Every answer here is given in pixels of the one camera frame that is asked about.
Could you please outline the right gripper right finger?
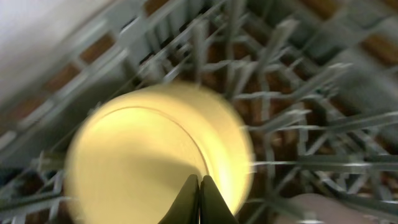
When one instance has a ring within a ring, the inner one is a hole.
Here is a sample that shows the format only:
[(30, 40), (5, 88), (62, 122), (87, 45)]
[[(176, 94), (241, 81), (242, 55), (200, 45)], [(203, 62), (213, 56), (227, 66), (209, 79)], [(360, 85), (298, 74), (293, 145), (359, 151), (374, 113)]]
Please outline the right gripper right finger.
[(200, 185), (200, 223), (238, 224), (211, 176), (204, 176)]

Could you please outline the yellow bowl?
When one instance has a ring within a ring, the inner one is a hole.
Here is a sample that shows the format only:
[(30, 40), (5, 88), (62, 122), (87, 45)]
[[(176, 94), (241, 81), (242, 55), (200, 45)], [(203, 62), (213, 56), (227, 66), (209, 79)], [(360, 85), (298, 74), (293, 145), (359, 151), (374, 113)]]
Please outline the yellow bowl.
[(223, 96), (189, 82), (118, 96), (90, 115), (65, 161), (77, 223), (158, 223), (189, 175), (213, 178), (238, 213), (253, 181), (253, 145)]

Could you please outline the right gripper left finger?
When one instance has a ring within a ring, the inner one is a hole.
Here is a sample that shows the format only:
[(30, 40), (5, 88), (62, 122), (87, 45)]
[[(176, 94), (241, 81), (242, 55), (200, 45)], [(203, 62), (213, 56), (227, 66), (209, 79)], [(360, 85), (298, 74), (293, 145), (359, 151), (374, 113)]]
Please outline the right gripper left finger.
[(159, 224), (199, 224), (200, 188), (198, 176), (190, 175)]

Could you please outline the pink cup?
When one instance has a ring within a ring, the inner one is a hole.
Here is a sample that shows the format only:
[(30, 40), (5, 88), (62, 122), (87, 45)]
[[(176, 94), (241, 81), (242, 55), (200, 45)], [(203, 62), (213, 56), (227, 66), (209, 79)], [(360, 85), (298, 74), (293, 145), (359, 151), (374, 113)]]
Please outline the pink cup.
[(319, 194), (300, 194), (288, 199), (271, 197), (268, 204), (277, 214), (275, 223), (377, 223), (374, 218)]

